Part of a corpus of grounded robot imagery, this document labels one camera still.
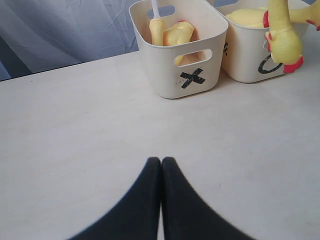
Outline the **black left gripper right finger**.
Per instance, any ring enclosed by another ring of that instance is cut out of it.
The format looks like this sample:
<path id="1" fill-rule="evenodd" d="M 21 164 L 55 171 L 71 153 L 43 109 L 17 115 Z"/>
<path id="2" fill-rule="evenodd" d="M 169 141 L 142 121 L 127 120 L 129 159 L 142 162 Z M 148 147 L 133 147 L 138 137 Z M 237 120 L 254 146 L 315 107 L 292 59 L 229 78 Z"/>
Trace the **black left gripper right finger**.
<path id="1" fill-rule="evenodd" d="M 173 157 L 162 160 L 166 240 L 252 240 L 217 214 L 193 189 Z"/>

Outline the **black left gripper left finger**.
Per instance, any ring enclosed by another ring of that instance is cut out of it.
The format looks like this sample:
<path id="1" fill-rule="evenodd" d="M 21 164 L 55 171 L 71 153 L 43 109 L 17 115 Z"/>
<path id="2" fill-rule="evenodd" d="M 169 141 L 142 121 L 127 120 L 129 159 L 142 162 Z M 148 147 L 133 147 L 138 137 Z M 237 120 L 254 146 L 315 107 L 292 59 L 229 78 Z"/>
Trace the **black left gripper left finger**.
<path id="1" fill-rule="evenodd" d="M 139 176 L 99 220 L 74 235 L 72 240 L 156 240 L 162 187 L 159 158 L 149 157 Z"/>

